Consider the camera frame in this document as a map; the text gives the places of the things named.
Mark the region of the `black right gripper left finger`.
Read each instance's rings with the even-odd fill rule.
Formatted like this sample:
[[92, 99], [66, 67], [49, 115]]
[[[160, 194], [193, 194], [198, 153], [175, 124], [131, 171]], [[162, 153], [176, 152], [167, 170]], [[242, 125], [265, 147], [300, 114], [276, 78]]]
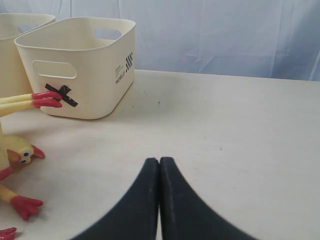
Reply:
[[124, 196], [74, 240], [155, 240], [159, 213], [159, 162], [147, 158]]

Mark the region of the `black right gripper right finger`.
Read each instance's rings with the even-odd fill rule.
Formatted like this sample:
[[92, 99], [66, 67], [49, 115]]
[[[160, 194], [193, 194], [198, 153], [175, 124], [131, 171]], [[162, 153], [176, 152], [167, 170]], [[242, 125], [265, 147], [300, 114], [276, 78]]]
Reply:
[[164, 240], [254, 239], [212, 210], [188, 184], [172, 157], [162, 157], [159, 170]]

